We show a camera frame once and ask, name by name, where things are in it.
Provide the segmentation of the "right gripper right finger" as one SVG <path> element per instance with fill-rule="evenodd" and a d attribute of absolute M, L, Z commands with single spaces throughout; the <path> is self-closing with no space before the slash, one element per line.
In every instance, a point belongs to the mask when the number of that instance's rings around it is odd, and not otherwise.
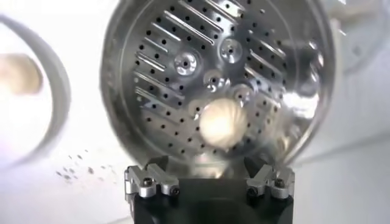
<path fill-rule="evenodd" d="M 287 167 L 275 167 L 260 158 L 245 157 L 247 195 L 261 197 L 270 190 L 271 197 L 285 200 L 293 194 L 294 172 Z"/>

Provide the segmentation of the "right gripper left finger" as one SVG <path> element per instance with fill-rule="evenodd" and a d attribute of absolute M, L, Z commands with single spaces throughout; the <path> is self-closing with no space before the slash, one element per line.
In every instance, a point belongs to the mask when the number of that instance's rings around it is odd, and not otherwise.
<path fill-rule="evenodd" d="M 179 179 L 166 173 L 168 162 L 168 156 L 160 156 L 150 159 L 143 168 L 127 167 L 124 171 L 125 198 L 136 195 L 141 198 L 151 198 L 158 192 L 169 197 L 178 196 Z"/>

